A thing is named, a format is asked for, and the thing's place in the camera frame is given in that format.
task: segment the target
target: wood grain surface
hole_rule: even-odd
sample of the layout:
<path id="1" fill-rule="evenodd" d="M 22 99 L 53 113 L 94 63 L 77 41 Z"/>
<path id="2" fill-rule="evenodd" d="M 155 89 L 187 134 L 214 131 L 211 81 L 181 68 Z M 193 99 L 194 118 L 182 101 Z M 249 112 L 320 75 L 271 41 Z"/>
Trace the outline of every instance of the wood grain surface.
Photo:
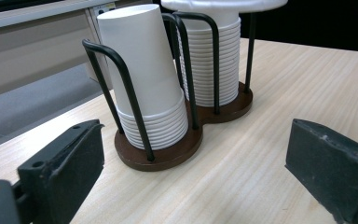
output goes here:
<path id="1" fill-rule="evenodd" d="M 241 40 L 242 82 L 247 43 Z M 172 169 L 126 166 L 99 96 L 1 145 L 0 179 L 14 183 L 16 168 L 36 151 L 70 126 L 99 119 L 105 166 L 72 223 L 335 223 L 284 168 L 285 156 L 293 119 L 358 142 L 358 52 L 256 40 L 251 89 L 248 114 L 205 125 L 200 149 Z"/>

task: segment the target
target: inverted paper cup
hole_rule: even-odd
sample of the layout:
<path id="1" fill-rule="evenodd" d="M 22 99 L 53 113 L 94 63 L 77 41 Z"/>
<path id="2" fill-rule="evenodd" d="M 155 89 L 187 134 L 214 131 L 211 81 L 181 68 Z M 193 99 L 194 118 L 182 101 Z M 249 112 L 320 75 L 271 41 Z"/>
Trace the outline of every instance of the inverted paper cup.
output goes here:
<path id="1" fill-rule="evenodd" d="M 166 111 L 180 98 L 179 82 L 158 5 L 115 9 L 97 17 L 104 45 L 129 68 L 142 114 Z M 116 66 L 108 61 L 117 108 L 133 115 Z"/>

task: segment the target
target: stack of paper cups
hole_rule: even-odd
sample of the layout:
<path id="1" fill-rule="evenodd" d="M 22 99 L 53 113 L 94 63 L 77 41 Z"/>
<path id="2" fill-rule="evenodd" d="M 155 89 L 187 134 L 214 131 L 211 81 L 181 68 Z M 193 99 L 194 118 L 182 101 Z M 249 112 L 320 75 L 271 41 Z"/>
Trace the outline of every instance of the stack of paper cups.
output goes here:
<path id="1" fill-rule="evenodd" d="M 129 68 L 151 147 L 175 144 L 187 131 L 187 115 L 159 6 L 124 7 L 97 19 L 103 44 Z M 120 74 L 107 61 L 124 132 L 133 146 L 144 148 Z"/>
<path id="2" fill-rule="evenodd" d="M 203 12 L 211 16 L 219 30 L 219 103 L 227 105 L 238 95 L 241 19 L 238 13 Z M 213 37 L 205 21 L 184 20 L 190 50 L 196 104 L 213 106 Z M 186 84 L 186 71 L 182 69 Z"/>

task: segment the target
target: black metal wire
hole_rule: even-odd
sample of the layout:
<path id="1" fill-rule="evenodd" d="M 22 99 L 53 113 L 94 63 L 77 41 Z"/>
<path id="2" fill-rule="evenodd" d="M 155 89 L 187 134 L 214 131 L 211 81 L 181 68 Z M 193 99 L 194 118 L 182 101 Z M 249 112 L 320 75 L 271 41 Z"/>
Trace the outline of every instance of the black metal wire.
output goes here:
<path id="1" fill-rule="evenodd" d="M 219 104 L 219 30 L 216 22 L 208 15 L 195 12 L 174 12 L 173 15 L 179 16 L 182 19 L 205 21 L 212 29 L 212 43 L 213 43 L 213 102 L 214 113 L 220 114 Z"/>
<path id="2" fill-rule="evenodd" d="M 162 13 L 161 15 L 162 15 L 162 19 L 164 21 L 170 22 L 170 33 L 171 33 L 171 40 L 172 40 L 173 56 L 175 58 L 176 73 L 178 75 L 180 87 L 184 90 L 183 78 L 182 78 L 182 67 L 180 64 L 179 40 L 178 40 L 178 34 L 176 32 L 175 17 L 170 13 Z"/>
<path id="3" fill-rule="evenodd" d="M 109 108 L 113 114 L 117 127 L 120 133 L 124 133 L 120 119 L 118 117 L 115 104 L 113 103 L 112 96 L 107 88 L 106 81 L 103 77 L 103 73 L 101 71 L 101 67 L 98 64 L 97 57 L 95 56 L 95 52 L 101 53 L 112 60 L 113 63 L 117 66 L 117 69 L 121 75 L 121 79 L 123 80 L 124 87 L 126 89 L 126 93 L 130 100 L 130 105 L 132 109 L 132 113 L 135 117 L 136 124 L 139 129 L 139 133 L 142 137 L 142 142 L 144 143 L 145 152 L 148 161 L 153 161 L 155 159 L 152 147 L 150 145 L 149 137 L 147 136 L 147 131 L 144 123 L 144 119 L 142 117 L 141 109 L 138 104 L 138 100 L 136 98 L 135 90 L 133 89 L 130 72 L 128 70 L 127 65 L 124 63 L 123 59 L 120 55 L 115 52 L 113 49 L 108 48 L 104 45 L 99 45 L 95 43 L 91 43 L 88 39 L 84 39 L 82 41 L 83 47 L 85 48 L 87 55 L 89 56 L 89 60 L 94 68 L 95 74 L 98 78 L 98 81 L 103 89 L 103 95 L 109 104 Z"/>
<path id="4" fill-rule="evenodd" d="M 248 48 L 248 63 L 246 65 L 246 78 L 245 78 L 245 93 L 251 91 L 251 74 L 252 74 L 252 62 L 255 46 L 255 22 L 256 22 L 256 13 L 251 13 L 251 25 L 249 30 L 249 48 Z"/>
<path id="5" fill-rule="evenodd" d="M 191 60 L 190 60 L 190 50 L 188 48 L 187 30 L 186 30 L 185 24 L 176 15 L 163 13 L 162 18 L 163 18 L 163 20 L 170 21 L 172 24 L 176 25 L 176 27 L 179 31 L 179 35 L 180 35 L 180 38 L 182 41 L 182 51 L 184 54 L 183 58 L 185 61 L 188 101 L 190 102 L 192 128 L 193 128 L 193 130 L 196 130 L 199 128 L 200 125 L 199 125 L 199 116 L 197 113 L 196 97 L 195 97 L 195 93 L 194 93 L 193 73 L 191 70 Z M 176 51 L 175 54 L 177 54 L 177 55 L 175 55 L 175 58 L 179 58 L 179 55 L 180 55 L 179 51 Z"/>

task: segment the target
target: brown wooden base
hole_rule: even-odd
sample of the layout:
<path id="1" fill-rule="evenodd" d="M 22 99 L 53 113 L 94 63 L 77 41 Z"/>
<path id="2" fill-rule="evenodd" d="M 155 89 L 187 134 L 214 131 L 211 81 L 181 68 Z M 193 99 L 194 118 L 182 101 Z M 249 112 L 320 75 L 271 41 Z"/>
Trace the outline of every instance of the brown wooden base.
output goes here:
<path id="1" fill-rule="evenodd" d="M 143 149 L 134 147 L 128 141 L 124 133 L 116 133 L 115 147 L 121 160 L 135 170 L 161 171 L 172 168 L 189 159 L 202 142 L 202 125 L 206 123 L 228 122 L 246 114 L 252 106 L 253 93 L 245 93 L 244 85 L 240 83 L 237 98 L 228 105 L 220 106 L 220 114 L 215 115 L 213 107 L 197 106 L 200 127 L 197 130 L 191 128 L 190 106 L 186 101 L 188 130 L 185 136 L 171 147 L 153 150 L 155 160 L 148 161 Z"/>

